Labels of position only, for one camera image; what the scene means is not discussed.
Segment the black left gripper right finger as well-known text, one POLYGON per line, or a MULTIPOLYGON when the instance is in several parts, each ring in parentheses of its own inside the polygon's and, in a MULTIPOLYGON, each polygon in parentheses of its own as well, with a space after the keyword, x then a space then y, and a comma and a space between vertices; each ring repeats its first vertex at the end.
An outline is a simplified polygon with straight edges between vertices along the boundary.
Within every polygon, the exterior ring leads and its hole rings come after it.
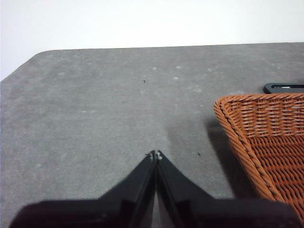
POLYGON ((161 152, 157 185, 177 228, 300 228, 294 210, 268 199, 216 199, 189 180, 161 152))

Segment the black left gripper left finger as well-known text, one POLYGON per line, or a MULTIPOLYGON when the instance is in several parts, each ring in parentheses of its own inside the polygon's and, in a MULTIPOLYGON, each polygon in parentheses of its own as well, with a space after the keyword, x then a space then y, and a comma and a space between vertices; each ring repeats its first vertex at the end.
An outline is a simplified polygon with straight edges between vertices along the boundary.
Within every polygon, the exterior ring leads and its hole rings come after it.
POLYGON ((24 206, 12 228, 149 227, 155 194, 155 151, 97 199, 47 200, 24 206))

